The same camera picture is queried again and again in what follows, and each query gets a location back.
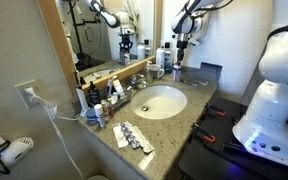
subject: wall outlet plate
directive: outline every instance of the wall outlet plate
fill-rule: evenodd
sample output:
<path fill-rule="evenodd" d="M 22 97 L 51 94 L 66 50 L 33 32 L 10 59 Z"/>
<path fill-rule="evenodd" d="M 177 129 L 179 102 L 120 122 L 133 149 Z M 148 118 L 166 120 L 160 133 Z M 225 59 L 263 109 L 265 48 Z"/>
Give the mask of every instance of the wall outlet plate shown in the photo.
<path fill-rule="evenodd" d="M 38 105 L 38 103 L 31 103 L 28 96 L 25 94 L 24 89 L 28 88 L 28 87 L 33 87 L 35 93 L 38 96 L 40 96 L 41 98 L 43 98 L 43 97 L 42 97 L 42 93 L 40 91 L 40 88 L 38 86 L 36 79 L 15 85 L 16 91 L 17 91 L 18 95 L 21 97 L 23 103 L 25 104 L 25 107 L 27 109 L 30 109 L 30 108 Z"/>

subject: granite countertop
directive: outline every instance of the granite countertop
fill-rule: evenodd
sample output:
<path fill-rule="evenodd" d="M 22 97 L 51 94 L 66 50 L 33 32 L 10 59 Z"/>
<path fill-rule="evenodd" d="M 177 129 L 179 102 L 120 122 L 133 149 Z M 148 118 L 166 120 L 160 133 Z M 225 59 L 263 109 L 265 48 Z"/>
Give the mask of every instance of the granite countertop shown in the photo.
<path fill-rule="evenodd" d="M 180 89 L 187 97 L 186 107 L 177 115 L 163 119 L 150 120 L 137 116 L 127 103 L 115 112 L 113 120 L 106 124 L 105 129 L 98 125 L 89 125 L 86 118 L 80 123 L 91 135 L 98 138 L 120 159 L 132 167 L 145 179 L 165 179 L 175 158 L 191 132 L 191 125 L 201 115 L 204 105 L 215 93 L 218 83 L 208 83 L 207 86 L 190 86 L 181 82 L 171 81 L 171 75 L 164 75 L 152 85 L 167 84 Z M 145 138 L 154 146 L 150 154 L 144 154 L 142 149 L 133 150 L 130 146 L 118 148 L 113 133 L 113 124 L 128 121 L 137 126 Z"/>

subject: mirror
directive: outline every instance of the mirror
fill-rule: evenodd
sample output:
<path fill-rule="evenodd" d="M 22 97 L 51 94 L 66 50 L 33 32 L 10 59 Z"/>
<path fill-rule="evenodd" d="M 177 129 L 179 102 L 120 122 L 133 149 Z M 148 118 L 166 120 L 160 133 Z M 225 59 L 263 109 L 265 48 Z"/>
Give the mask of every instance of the mirror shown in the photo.
<path fill-rule="evenodd" d="M 77 94 L 76 94 L 76 86 L 78 84 L 78 76 L 76 76 L 76 66 L 74 64 L 74 59 L 73 59 L 73 55 L 72 55 L 72 51 L 71 49 L 75 48 L 75 51 L 78 51 L 79 48 L 76 48 L 72 46 L 70 46 L 69 42 L 67 41 L 66 38 L 66 34 L 65 34 L 65 30 L 63 29 L 63 24 L 61 22 L 61 18 L 59 15 L 59 12 L 57 11 L 57 6 L 56 6 L 56 0 L 37 0 L 38 5 L 39 5 L 39 9 L 40 12 L 43 16 L 45 25 L 47 27 L 48 33 L 50 35 L 50 38 L 52 40 L 53 43 L 53 47 L 54 50 L 56 52 L 56 55 L 58 57 L 59 63 L 61 65 L 63 74 L 65 76 L 66 79 L 66 83 L 70 89 L 71 95 L 72 95 L 72 101 L 76 102 L 78 100 L 77 98 Z M 84 4 L 83 1 L 78 1 L 79 5 L 81 6 L 82 4 Z M 118 2 L 117 0 L 104 0 L 104 3 L 109 4 L 109 6 L 112 6 L 114 4 L 117 4 L 116 2 Z M 161 0 L 137 0 L 138 5 L 139 5 L 139 9 L 142 8 L 142 14 L 139 15 L 139 21 L 141 21 L 141 18 L 143 19 L 143 22 L 146 22 L 145 25 L 141 25 L 143 27 L 147 27 L 146 29 L 139 27 L 139 36 L 138 36 L 138 40 L 143 41 L 144 39 L 150 39 L 150 43 L 151 43 L 151 49 L 155 50 L 157 45 L 160 42 L 160 33 L 161 33 L 161 18 L 162 18 L 162 4 L 163 1 Z M 146 17 L 148 17 L 147 13 L 148 11 L 145 11 L 145 7 L 146 4 L 148 2 L 152 2 L 152 19 L 145 19 Z M 106 82 L 107 79 L 111 76 L 114 75 L 118 75 L 119 79 L 123 79 L 124 77 L 127 77 L 128 75 L 135 73 L 141 69 L 144 68 L 146 61 L 147 60 L 154 60 L 154 56 L 144 59 L 142 61 L 139 61 L 133 65 L 130 66 L 118 66 L 116 67 L 115 65 L 118 64 L 116 63 L 116 59 L 119 58 L 119 42 L 121 41 L 121 37 L 118 36 L 118 32 L 119 32 L 119 28 L 115 28 L 115 29 L 111 29 L 109 28 L 106 24 L 104 24 L 104 20 L 101 19 L 102 23 L 94 23 L 95 27 L 97 26 L 99 29 L 99 24 L 101 29 L 106 29 L 106 31 L 104 30 L 104 32 L 107 32 L 108 36 L 103 37 L 108 39 L 108 43 L 109 44 L 109 49 L 111 51 L 111 58 L 107 58 L 108 54 L 105 50 L 101 50 L 98 51 L 98 56 L 102 56 L 104 57 L 103 59 L 109 59 L 108 63 L 113 63 L 114 65 L 109 65 L 109 66 L 105 66 L 105 68 L 109 67 L 109 68 L 118 68 L 119 70 L 109 74 L 108 76 L 105 77 L 98 77 L 98 79 L 96 81 L 94 81 L 94 84 L 99 88 L 99 89 L 103 89 L 106 86 Z M 86 32 L 89 33 L 89 39 L 91 39 L 91 35 L 94 35 L 94 40 L 97 37 L 97 35 L 95 35 L 95 30 L 93 33 L 91 32 Z M 137 46 L 137 41 L 134 38 L 134 45 L 131 48 L 131 54 L 136 54 L 136 46 Z M 89 70 L 89 72 L 94 72 L 94 71 L 98 71 L 98 70 L 103 70 L 104 68 L 102 67 L 103 64 L 102 63 L 98 66 L 94 66 L 91 67 Z M 87 89 L 89 85 L 83 85 L 83 89 Z"/>

